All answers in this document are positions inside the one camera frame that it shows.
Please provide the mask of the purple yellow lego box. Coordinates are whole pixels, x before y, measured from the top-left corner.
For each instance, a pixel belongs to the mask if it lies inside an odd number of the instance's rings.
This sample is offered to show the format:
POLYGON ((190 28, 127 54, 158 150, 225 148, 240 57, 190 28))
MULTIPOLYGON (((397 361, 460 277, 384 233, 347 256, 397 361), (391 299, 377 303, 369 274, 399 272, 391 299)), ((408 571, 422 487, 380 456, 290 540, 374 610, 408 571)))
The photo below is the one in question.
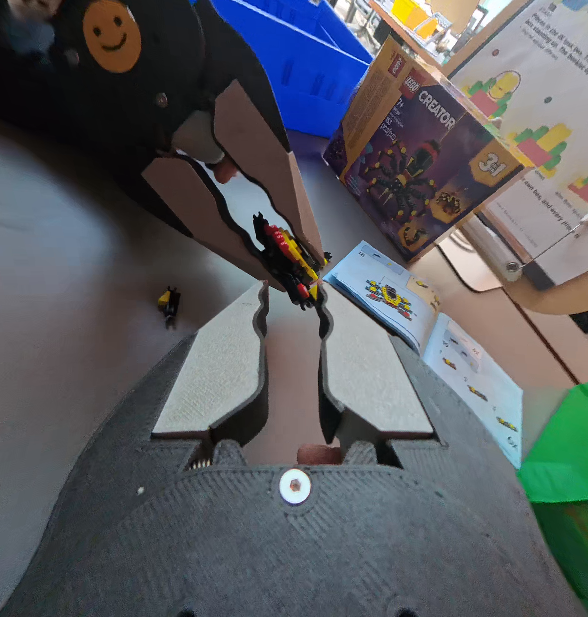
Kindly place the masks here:
POLYGON ((533 168, 464 93, 393 38, 323 158, 406 263, 533 168))

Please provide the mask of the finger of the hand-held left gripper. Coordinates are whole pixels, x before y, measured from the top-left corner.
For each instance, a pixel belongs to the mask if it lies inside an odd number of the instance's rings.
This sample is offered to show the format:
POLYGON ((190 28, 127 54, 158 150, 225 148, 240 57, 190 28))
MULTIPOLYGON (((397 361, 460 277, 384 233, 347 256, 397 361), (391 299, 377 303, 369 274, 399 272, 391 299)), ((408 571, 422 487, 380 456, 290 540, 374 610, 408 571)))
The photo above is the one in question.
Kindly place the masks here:
POLYGON ((243 175, 263 189, 298 243, 323 268, 321 235, 297 159, 279 141, 238 80, 214 101, 213 134, 243 175))
POLYGON ((253 278, 286 291, 250 235, 233 220, 223 194, 200 163, 184 155, 156 157, 142 177, 196 242, 253 278))

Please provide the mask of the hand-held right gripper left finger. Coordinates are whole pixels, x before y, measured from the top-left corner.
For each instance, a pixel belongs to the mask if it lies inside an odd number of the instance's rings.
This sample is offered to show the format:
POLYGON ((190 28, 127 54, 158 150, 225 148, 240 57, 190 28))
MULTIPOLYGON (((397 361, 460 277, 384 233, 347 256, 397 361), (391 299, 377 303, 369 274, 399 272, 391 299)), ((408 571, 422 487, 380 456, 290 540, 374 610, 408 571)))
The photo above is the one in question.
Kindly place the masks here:
POLYGON ((246 445, 268 418, 269 285, 257 282, 197 331, 152 436, 246 445))

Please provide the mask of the instruction sheet on wooden board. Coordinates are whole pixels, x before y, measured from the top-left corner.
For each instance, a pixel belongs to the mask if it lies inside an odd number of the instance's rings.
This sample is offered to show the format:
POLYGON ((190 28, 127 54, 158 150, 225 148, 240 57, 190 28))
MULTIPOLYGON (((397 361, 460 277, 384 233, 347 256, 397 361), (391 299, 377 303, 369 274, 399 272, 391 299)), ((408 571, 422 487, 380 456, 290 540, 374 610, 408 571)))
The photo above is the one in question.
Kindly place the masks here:
MULTIPOLYGON (((509 4, 481 34, 476 35, 453 56, 443 67, 443 73, 450 78, 450 74, 471 53, 528 3, 513 1, 509 4)), ((538 313, 563 315, 588 310, 588 272, 549 289, 538 289, 522 271, 513 274, 506 272, 507 262, 520 261, 481 211, 473 220, 464 223, 458 232, 453 232, 448 239, 438 244, 444 257, 468 288, 484 292, 503 287, 516 303, 538 313)))

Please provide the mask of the white printed instruction sheet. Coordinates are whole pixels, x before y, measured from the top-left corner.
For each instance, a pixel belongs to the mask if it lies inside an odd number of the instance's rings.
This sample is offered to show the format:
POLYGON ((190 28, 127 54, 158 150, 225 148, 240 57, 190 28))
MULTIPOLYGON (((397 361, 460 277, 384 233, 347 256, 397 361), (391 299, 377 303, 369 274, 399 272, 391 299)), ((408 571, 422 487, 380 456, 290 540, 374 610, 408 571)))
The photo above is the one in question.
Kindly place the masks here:
POLYGON ((531 170, 481 212, 538 289, 588 272, 588 1, 530 1, 450 74, 531 170))

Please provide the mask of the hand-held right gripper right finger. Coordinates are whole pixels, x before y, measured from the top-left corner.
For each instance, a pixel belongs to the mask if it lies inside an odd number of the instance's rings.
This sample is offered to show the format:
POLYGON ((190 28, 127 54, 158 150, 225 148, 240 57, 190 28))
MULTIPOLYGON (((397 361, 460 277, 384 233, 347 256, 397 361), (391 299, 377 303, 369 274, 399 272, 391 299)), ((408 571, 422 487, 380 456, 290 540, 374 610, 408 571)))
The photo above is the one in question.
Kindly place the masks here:
POLYGON ((428 440, 434 434, 391 334, 331 285, 317 292, 322 436, 356 441, 428 440))

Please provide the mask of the green plastic bin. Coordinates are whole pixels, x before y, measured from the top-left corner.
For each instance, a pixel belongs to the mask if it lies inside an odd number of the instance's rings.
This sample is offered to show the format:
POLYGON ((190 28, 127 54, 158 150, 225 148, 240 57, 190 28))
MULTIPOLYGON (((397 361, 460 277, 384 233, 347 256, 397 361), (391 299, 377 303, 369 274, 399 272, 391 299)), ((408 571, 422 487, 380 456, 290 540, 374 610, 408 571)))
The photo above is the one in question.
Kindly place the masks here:
POLYGON ((550 551, 588 609, 588 383, 568 392, 517 475, 550 551))

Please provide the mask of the blue plastic bin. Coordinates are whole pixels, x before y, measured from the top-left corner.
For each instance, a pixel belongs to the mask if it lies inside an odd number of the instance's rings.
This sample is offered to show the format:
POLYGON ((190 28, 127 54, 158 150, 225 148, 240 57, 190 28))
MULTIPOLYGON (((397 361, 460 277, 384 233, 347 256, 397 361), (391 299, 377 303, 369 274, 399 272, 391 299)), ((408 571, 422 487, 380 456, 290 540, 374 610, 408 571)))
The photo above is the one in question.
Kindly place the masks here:
POLYGON ((288 130, 330 138, 372 56, 327 1, 213 1, 252 48, 288 130))

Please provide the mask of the black yellow red lego model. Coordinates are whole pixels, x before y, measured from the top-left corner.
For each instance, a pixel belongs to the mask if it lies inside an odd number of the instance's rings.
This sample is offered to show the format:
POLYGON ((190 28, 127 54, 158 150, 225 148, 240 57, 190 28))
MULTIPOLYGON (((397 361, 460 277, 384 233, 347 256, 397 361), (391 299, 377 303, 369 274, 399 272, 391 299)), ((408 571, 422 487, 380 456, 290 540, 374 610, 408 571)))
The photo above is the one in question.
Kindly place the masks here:
POLYGON ((257 240, 264 247, 261 255, 268 271, 285 289, 290 301, 302 310, 314 307, 317 282, 332 254, 324 252, 322 259, 315 259, 295 236, 282 227, 271 225, 261 213, 253 215, 253 227, 257 240))

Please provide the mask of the light blue instruction booklet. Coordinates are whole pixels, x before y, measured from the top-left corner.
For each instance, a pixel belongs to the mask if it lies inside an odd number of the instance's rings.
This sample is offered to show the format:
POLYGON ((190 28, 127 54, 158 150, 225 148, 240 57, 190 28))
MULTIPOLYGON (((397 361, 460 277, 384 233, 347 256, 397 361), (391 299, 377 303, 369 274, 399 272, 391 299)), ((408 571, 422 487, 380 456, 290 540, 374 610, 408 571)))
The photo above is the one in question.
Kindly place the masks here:
POLYGON ((324 282, 401 338, 476 414, 521 468, 523 391, 452 318, 428 281, 360 242, 324 282))

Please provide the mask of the short black yellow lego piece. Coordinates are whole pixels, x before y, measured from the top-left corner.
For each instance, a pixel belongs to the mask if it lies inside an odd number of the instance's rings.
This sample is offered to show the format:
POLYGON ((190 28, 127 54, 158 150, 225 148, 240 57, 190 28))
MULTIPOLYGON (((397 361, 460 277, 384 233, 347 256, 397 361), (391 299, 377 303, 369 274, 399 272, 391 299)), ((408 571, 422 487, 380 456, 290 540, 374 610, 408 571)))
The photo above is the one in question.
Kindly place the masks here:
POLYGON ((177 290, 177 287, 172 288, 170 286, 158 299, 157 306, 163 315, 167 329, 175 329, 180 300, 181 293, 177 290))

